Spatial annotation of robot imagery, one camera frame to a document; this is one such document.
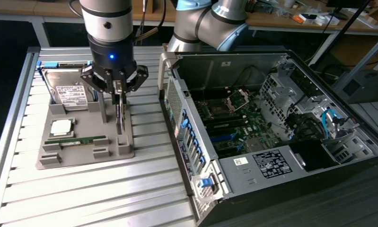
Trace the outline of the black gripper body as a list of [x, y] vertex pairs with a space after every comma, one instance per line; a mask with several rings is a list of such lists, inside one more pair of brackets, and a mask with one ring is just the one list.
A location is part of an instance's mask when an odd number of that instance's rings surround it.
[[92, 35], [88, 35], [88, 41], [92, 52], [92, 66], [97, 72], [113, 70], [132, 74], [136, 71], [132, 35], [116, 42], [99, 41]]

